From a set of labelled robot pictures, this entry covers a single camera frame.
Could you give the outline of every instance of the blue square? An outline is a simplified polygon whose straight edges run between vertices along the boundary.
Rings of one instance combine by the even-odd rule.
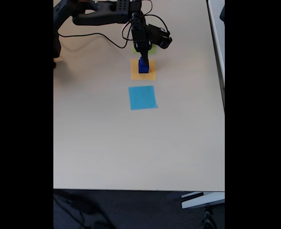
[[[131,110],[157,108],[154,87],[129,87]]]

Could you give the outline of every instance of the orange paper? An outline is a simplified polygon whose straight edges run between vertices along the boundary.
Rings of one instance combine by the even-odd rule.
[[[149,72],[139,73],[139,60],[131,59],[132,80],[155,80],[155,60],[149,60]]]

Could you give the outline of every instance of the green paper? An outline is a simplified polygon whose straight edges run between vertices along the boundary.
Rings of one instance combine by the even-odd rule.
[[[134,48],[134,46],[133,46],[133,53],[139,53],[139,52],[137,52],[136,50],[135,50],[135,48]],[[148,54],[156,54],[156,46],[155,46],[155,44],[153,44],[152,45],[152,48],[148,51]]]

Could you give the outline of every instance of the wire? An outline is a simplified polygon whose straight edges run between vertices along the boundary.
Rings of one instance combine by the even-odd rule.
[[[142,17],[144,17],[145,15],[147,15],[148,13],[150,13],[150,12],[152,11],[152,8],[153,8],[153,3],[152,3],[151,0],[142,0],[142,1],[149,1],[149,2],[151,2],[151,9],[150,9],[147,13],[145,13],[144,15],[142,15],[140,18],[142,18]]]
[[[80,217],[81,217],[81,219],[82,219],[82,224],[84,225],[84,216],[83,216],[83,214],[82,214],[81,211],[79,211],[79,214],[80,214]]]
[[[156,15],[154,15],[154,14],[147,14],[146,17],[147,17],[147,16],[153,16],[153,17],[156,17],[156,18],[160,19],[160,21],[163,22],[163,24],[164,24],[164,26],[165,26],[167,32],[169,33],[169,30],[168,30],[168,28],[167,28],[167,26],[166,26],[166,23],[163,21],[162,18],[160,18],[159,16],[156,16]]]
[[[67,211],[63,206],[61,206],[61,204],[59,204],[59,202],[56,200],[56,198],[54,197],[54,201],[56,202],[56,204],[62,209],[64,210],[66,213],[69,214],[69,216],[72,217],[73,220],[75,220],[77,223],[79,223],[80,225],[82,225],[85,228],[85,225],[83,223],[81,223],[78,219],[76,219],[69,211]]]
[[[120,49],[124,49],[126,48],[127,46],[127,43],[128,41],[126,41],[125,45],[123,47],[120,47],[119,45],[117,45],[116,43],[114,43],[109,37],[107,37],[106,35],[100,33],[100,32],[95,32],[95,33],[90,33],[90,34],[82,34],[82,35],[68,35],[68,36],[64,36],[64,35],[61,35],[59,33],[59,36],[60,37],[85,37],[85,36],[91,36],[91,35],[101,35],[101,36],[104,36],[108,41],[110,41],[112,44],[114,44],[116,47],[120,48]]]
[[[149,2],[151,3],[151,9],[150,9],[147,13],[143,14],[140,18],[146,16],[146,15],[147,15],[148,13],[150,13],[150,12],[152,11],[152,9],[153,9],[153,3],[152,3],[151,0],[142,0],[142,1],[149,1]],[[126,28],[130,23],[131,23],[131,20],[129,20],[129,21],[122,27],[122,29],[121,29],[121,36],[122,36],[122,38],[125,39],[126,41],[132,41],[132,39],[129,39],[129,35],[128,35],[127,37],[124,37],[124,36],[123,36],[123,31],[125,30],[125,28]]]

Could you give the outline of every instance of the beige tabletop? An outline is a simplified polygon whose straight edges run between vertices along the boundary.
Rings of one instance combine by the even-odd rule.
[[[54,188],[224,191],[225,117],[206,1],[153,0],[152,13],[173,38],[149,55],[155,81],[130,79],[130,59],[140,57],[132,42],[118,49],[102,36],[60,37]],[[124,45],[122,26],[76,26],[70,18],[59,33],[101,32]],[[132,111],[128,88],[147,85],[158,108]]]

